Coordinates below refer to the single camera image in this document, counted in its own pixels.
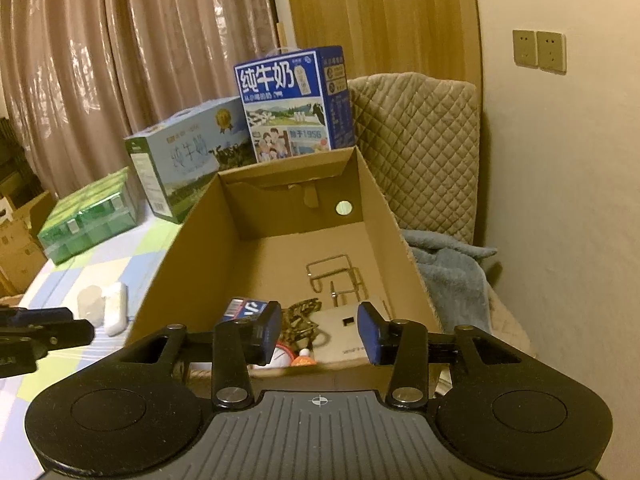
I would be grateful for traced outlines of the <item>wooden door panel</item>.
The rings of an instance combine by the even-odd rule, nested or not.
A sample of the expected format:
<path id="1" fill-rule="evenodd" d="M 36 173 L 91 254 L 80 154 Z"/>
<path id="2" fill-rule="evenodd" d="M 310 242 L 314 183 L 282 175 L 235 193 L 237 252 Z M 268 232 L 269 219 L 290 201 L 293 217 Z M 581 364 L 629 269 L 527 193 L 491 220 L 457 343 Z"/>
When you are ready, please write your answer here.
<path id="1" fill-rule="evenodd" d="M 288 0 L 300 48 L 337 44 L 349 77 L 418 72 L 482 83 L 476 0 Z"/>

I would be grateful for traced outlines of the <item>white oblong plastic case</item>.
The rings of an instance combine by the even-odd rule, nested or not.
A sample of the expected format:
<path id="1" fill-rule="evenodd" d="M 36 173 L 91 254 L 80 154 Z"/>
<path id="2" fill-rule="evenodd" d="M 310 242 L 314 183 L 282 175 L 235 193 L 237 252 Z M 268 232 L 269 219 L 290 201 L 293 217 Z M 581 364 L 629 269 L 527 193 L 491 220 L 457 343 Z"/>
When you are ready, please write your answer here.
<path id="1" fill-rule="evenodd" d="M 128 290 L 122 282 L 116 282 L 103 289 L 104 333 L 109 337 L 121 334 L 128 325 Z"/>

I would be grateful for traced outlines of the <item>translucent plastic cup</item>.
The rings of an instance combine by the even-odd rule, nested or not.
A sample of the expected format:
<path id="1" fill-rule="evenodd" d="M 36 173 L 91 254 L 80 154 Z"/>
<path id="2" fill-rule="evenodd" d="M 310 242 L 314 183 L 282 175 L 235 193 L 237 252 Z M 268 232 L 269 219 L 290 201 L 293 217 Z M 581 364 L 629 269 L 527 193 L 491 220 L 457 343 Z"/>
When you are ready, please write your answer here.
<path id="1" fill-rule="evenodd" d="M 102 288 L 98 285 L 89 285 L 78 292 L 77 298 L 78 316 L 89 321 L 94 327 L 100 327 L 104 322 L 105 298 Z"/>

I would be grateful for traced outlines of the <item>black stacked shelf rack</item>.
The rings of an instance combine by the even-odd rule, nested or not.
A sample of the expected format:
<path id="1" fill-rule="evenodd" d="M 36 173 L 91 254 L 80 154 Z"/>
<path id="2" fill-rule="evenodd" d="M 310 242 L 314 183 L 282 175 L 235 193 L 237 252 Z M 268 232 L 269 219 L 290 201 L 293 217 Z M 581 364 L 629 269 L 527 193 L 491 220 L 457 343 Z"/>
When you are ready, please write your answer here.
<path id="1" fill-rule="evenodd" d="M 8 118 L 1 119 L 0 134 L 1 196 L 9 197 L 14 206 L 20 208 L 41 194 L 43 187 L 30 168 Z"/>

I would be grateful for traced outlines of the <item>green shrink-wrapped carton pack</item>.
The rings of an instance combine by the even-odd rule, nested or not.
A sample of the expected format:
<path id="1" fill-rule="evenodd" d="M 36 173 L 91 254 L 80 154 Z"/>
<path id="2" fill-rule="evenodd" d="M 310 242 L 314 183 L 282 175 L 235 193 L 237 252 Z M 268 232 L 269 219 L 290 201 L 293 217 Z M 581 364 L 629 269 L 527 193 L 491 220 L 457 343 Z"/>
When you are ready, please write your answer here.
<path id="1" fill-rule="evenodd" d="M 130 179 L 125 167 L 59 200 L 38 233 L 44 254 L 60 264 L 134 228 L 139 199 Z"/>

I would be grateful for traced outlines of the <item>metal wire rack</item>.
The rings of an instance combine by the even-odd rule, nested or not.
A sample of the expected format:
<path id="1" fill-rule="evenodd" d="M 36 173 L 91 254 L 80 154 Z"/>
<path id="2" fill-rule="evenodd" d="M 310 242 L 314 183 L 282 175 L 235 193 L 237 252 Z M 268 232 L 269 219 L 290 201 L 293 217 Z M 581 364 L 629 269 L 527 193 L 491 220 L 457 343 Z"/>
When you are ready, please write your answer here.
<path id="1" fill-rule="evenodd" d="M 311 261 L 305 270 L 312 291 L 316 295 L 327 294 L 334 307 L 359 304 L 368 298 L 362 275 L 347 254 Z"/>

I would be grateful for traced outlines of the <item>checkered pastel tablecloth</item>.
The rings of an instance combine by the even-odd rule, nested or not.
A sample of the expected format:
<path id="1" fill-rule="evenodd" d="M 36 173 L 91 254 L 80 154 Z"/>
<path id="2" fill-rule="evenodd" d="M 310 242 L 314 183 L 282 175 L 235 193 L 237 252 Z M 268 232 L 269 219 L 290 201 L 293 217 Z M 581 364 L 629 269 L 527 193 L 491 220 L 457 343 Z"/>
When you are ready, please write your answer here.
<path id="1" fill-rule="evenodd" d="M 58 266 L 46 263 L 29 286 L 20 305 L 29 309 L 66 307 L 78 316 L 77 297 L 85 288 L 121 282 L 127 289 L 128 320 L 132 321 L 157 269 L 181 226 L 153 216 L 140 226 L 116 235 Z M 119 349 L 126 335 L 107 336 L 96 329 L 85 347 L 52 351 L 32 374 L 1 381 L 1 477 L 35 479 L 40 463 L 25 430 L 26 408 L 44 388 Z"/>

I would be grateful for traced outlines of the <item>blue dental floss pick box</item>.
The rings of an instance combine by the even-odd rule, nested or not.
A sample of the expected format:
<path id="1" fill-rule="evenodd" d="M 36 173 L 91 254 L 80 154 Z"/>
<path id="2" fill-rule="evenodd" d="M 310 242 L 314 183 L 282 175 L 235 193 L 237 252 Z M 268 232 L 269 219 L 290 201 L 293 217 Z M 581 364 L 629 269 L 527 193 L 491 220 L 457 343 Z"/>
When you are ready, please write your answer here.
<path id="1" fill-rule="evenodd" d="M 227 309 L 224 311 L 224 315 L 221 317 L 220 322 L 229 322 L 242 320 L 242 318 L 254 318 L 262 313 L 267 307 L 268 302 L 256 299 L 247 298 L 233 298 Z"/>

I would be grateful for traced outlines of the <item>green white milk carton box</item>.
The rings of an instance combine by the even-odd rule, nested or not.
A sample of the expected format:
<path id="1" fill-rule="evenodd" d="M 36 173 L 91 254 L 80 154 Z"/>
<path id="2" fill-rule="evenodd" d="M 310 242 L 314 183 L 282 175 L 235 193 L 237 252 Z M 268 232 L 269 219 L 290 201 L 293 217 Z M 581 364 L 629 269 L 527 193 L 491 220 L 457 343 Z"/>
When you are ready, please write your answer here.
<path id="1" fill-rule="evenodd" d="M 206 101 L 125 139 L 153 214 L 183 222 L 219 171 L 253 165 L 241 99 Z"/>

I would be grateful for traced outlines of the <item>grey blue blanket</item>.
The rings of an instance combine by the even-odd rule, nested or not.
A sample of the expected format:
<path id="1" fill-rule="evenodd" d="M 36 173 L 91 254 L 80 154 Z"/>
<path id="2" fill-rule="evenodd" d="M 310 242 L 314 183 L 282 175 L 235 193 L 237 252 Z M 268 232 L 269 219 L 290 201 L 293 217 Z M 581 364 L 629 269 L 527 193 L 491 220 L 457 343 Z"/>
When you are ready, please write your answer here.
<path id="1" fill-rule="evenodd" d="M 433 231 L 402 230 L 445 333 L 472 325 L 491 333 L 488 281 L 480 263 L 496 248 Z"/>

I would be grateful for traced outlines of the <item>open brown cardboard box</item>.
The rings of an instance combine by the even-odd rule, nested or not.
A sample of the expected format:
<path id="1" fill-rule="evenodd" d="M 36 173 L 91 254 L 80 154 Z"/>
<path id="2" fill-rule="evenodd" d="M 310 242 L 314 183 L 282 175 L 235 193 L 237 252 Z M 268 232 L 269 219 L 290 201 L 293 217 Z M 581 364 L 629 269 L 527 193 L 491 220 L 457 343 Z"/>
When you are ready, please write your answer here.
<path id="1" fill-rule="evenodd" d="M 209 333 L 231 299 L 311 298 L 310 277 L 347 256 L 381 312 L 438 330 L 386 199 L 354 148 L 218 174 L 191 210 L 129 339 L 177 325 Z"/>

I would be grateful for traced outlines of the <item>cardboard boxes on floor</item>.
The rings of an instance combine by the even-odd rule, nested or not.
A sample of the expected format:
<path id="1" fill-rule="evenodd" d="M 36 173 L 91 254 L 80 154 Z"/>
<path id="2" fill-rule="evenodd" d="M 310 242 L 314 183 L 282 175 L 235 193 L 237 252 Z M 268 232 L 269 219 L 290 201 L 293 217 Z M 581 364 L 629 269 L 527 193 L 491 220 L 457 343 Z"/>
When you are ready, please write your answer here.
<path id="1" fill-rule="evenodd" d="M 14 211 L 1 200 L 1 296 L 24 294 L 48 261 L 38 233 L 56 199 L 44 192 Z"/>

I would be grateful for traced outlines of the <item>brown curtain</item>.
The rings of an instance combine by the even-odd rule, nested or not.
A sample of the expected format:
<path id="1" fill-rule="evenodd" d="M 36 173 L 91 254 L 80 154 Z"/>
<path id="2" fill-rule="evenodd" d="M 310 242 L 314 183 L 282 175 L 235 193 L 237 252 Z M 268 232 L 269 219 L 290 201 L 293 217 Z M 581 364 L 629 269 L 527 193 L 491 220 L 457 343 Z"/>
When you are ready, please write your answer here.
<path id="1" fill-rule="evenodd" d="M 235 94 L 235 64 L 277 43 L 273 0 L 1 0 L 1 95 L 65 196 L 128 165 L 130 134 Z"/>

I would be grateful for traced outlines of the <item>blue white milk box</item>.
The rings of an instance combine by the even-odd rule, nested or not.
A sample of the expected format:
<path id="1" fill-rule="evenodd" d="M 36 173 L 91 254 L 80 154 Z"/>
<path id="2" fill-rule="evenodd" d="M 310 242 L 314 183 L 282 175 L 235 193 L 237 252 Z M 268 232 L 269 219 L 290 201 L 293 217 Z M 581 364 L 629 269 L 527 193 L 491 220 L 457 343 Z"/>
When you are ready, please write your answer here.
<path id="1" fill-rule="evenodd" d="M 356 143 L 343 48 L 318 47 L 234 66 L 258 162 Z"/>

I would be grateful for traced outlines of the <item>beige quilted chair cover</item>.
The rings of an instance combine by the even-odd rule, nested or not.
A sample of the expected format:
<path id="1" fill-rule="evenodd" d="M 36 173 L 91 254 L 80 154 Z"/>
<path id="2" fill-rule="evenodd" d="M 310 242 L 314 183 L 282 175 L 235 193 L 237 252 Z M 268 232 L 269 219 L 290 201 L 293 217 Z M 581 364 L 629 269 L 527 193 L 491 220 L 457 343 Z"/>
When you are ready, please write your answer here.
<path id="1" fill-rule="evenodd" d="M 474 245 L 480 178 L 474 84 L 393 73 L 357 77 L 348 88 L 358 148 L 400 230 Z M 486 278 L 490 334 L 533 356 L 526 331 Z"/>

